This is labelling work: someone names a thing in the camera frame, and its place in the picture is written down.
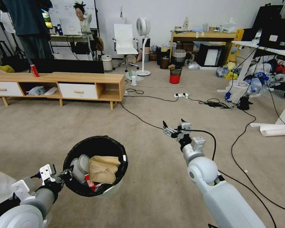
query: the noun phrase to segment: standing fan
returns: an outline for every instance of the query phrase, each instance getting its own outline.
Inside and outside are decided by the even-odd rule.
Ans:
[[[145,36],[145,39],[144,39],[143,45],[142,45],[142,50],[143,50],[142,51],[142,70],[136,71],[136,74],[139,76],[148,76],[151,74],[151,72],[146,71],[144,69],[144,67],[145,67],[145,46],[146,46],[146,42],[147,42],[150,30],[151,30],[150,21],[146,18],[140,17],[136,21],[136,28],[137,28],[137,32],[140,36]]]

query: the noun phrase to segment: whiteboard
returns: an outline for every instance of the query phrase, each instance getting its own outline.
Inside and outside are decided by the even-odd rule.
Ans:
[[[92,21],[90,23],[90,28],[97,28],[96,21],[96,11],[95,11],[95,0],[85,0],[83,1],[86,6],[84,7],[86,14],[92,14]],[[50,18],[53,26],[57,26],[60,24],[60,19],[71,19],[71,20],[79,20],[76,16],[74,3],[75,0],[52,0],[53,8],[49,9],[48,13],[50,14]]]

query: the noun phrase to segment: extension cord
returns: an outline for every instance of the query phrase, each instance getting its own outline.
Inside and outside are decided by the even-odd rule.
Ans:
[[[179,97],[185,97],[187,98],[189,95],[187,93],[176,93],[174,94],[175,98],[179,98]]]

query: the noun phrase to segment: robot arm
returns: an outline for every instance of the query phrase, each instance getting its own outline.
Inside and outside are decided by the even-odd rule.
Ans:
[[[188,176],[198,186],[219,227],[265,228],[239,191],[218,172],[215,162],[205,157],[205,140],[202,137],[190,138],[191,124],[182,120],[177,129],[168,128],[165,122],[163,125],[164,133],[181,144]]]
[[[12,190],[20,199],[20,205],[8,210],[0,217],[0,228],[46,228],[51,219],[50,212],[66,178],[72,178],[73,168],[56,174],[54,165],[40,168],[34,177],[42,179],[42,186],[36,192],[31,178],[12,184]]]

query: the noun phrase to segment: red soda can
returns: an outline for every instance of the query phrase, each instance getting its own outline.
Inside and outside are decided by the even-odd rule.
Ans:
[[[33,75],[36,78],[39,77],[38,71],[37,71],[36,66],[34,64],[31,65],[31,70],[32,70]]]

